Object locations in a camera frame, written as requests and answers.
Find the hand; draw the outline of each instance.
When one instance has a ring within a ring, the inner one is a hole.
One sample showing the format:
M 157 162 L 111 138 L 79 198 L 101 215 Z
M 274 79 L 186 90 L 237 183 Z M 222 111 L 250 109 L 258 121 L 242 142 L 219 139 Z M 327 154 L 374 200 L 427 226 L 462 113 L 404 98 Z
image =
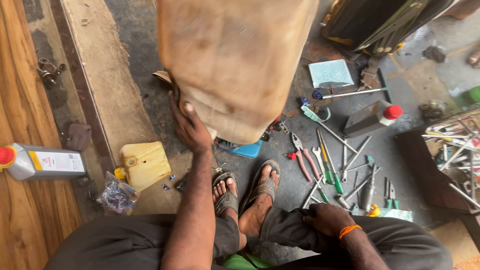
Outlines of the hand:
M 205 124 L 200 120 L 192 104 L 184 104 L 185 117 L 173 98 L 173 91 L 168 93 L 170 111 L 177 126 L 180 139 L 187 144 L 194 155 L 212 154 L 212 137 Z
M 349 213 L 331 204 L 310 204 L 316 216 L 305 216 L 303 221 L 328 236 L 339 236 L 343 228 L 355 225 Z

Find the sandal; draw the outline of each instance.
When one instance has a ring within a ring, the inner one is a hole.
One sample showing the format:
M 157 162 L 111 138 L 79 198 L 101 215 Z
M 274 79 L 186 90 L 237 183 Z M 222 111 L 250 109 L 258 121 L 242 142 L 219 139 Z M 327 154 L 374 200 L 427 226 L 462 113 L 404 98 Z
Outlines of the sandal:
M 262 170 L 266 165 L 270 165 L 272 167 L 272 171 L 276 171 L 276 173 L 278 174 L 278 184 L 280 185 L 280 180 L 282 177 L 282 169 L 274 159 L 266 160 L 261 165 L 260 169 L 257 171 L 257 174 L 255 175 L 254 181 L 258 181 L 258 179 L 262 175 Z M 270 177 L 270 175 L 268 175 L 267 179 L 262 179 L 260 182 L 258 182 L 258 184 L 254 185 L 253 188 L 250 190 L 250 193 L 248 194 L 247 199 L 243 202 L 240 208 L 240 216 L 250 206 L 252 206 L 255 199 L 262 194 L 268 194 L 272 198 L 272 203 L 275 202 L 276 186 L 272 178 Z
M 237 177 L 231 172 L 225 172 L 225 173 L 221 174 L 219 177 L 217 177 L 215 179 L 215 181 L 213 182 L 213 186 L 216 186 L 222 180 L 225 182 L 225 186 L 227 186 L 226 179 L 230 178 L 230 177 L 233 179 L 233 182 L 235 183 L 235 188 L 238 192 L 239 184 L 238 184 L 238 181 L 237 181 Z M 219 216 L 227 208 L 232 208 L 233 210 L 235 210 L 235 212 L 238 215 L 238 213 L 239 213 L 239 198 L 238 198 L 238 196 L 232 194 L 228 190 L 228 186 L 227 186 L 227 192 L 224 195 L 222 195 L 222 197 L 220 197 L 220 199 L 218 199 L 218 201 L 214 205 L 215 215 Z

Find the yellow plastic tank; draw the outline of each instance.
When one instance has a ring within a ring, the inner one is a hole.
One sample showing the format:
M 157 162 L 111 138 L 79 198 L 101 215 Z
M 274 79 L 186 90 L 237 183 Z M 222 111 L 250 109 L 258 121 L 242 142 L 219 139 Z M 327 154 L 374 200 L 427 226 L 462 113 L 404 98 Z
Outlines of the yellow plastic tank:
M 282 113 L 317 7 L 318 0 L 157 0 L 158 51 L 180 102 L 192 103 L 218 137 L 258 141 Z
M 115 170 L 119 179 L 140 192 L 170 175 L 171 168 L 161 142 L 124 145 L 120 149 L 123 167 Z

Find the green-handled screwdriver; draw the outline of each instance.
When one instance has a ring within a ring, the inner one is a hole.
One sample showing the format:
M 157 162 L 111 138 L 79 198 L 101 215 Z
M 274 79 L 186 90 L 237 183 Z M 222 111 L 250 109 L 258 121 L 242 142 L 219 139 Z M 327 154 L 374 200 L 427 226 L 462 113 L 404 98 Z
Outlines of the green-handled screwdriver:
M 326 203 L 330 203 L 330 201 L 329 201 L 328 198 L 327 198 L 327 195 L 325 195 L 322 187 L 320 186 L 320 182 L 318 182 L 317 179 L 315 179 L 315 182 L 317 182 L 317 186 L 318 186 L 318 189 L 319 189 L 319 191 L 320 191 L 320 195 L 322 195 L 322 198 L 324 199 L 324 201 L 325 201 Z
M 327 179 L 327 184 L 333 184 L 333 174 L 332 174 L 332 165 L 328 162 L 327 155 L 324 148 L 324 137 L 320 133 L 320 129 L 317 128 L 318 140 L 320 141 L 320 148 L 322 149 L 322 155 L 324 157 L 324 167 L 325 167 L 325 178 Z
M 324 137 L 322 136 L 321 133 L 320 133 L 320 137 L 323 140 L 323 145 L 324 145 L 324 148 L 325 148 L 325 152 L 328 156 L 328 160 L 330 161 L 330 166 L 331 166 L 332 171 L 333 171 L 333 178 L 331 180 L 333 180 L 333 184 L 335 185 L 336 192 L 338 194 L 342 195 L 343 194 L 343 188 L 342 188 L 342 183 L 340 181 L 340 176 L 338 176 L 338 174 L 335 170 L 335 166 L 333 166 L 333 164 L 331 164 L 332 158 L 330 157 L 330 153 L 328 152 L 328 149 L 327 149 L 327 144 L 326 144 L 326 142 L 324 140 Z

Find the black pants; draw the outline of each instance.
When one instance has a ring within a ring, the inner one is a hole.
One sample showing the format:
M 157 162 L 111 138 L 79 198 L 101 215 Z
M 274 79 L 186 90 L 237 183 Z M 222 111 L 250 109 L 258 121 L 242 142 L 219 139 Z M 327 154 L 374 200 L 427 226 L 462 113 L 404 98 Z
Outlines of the black pants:
M 273 207 L 260 238 L 297 246 L 320 255 L 274 267 L 278 269 L 353 269 L 335 237 L 302 221 L 306 209 L 287 212 Z M 414 223 L 393 218 L 353 217 L 393 269 L 451 270 L 452 257 L 430 233 Z M 102 217 L 78 228 L 50 258 L 47 270 L 157 270 L 175 215 Z M 230 217 L 216 218 L 214 258 L 237 252 L 238 227 Z M 212 268 L 223 268 L 213 265 Z

